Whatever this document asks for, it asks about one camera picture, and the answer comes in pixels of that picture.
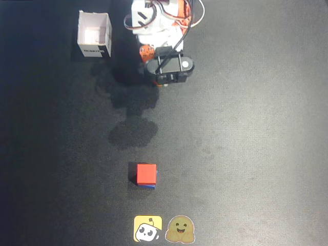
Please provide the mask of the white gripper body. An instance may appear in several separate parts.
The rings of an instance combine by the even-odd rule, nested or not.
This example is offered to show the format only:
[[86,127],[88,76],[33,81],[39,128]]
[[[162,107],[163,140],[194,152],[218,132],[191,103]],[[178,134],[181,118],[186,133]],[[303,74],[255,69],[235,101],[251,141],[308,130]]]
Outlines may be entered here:
[[133,34],[142,45],[174,48],[183,36],[183,28],[177,22],[185,18],[184,9],[184,1],[133,1]]

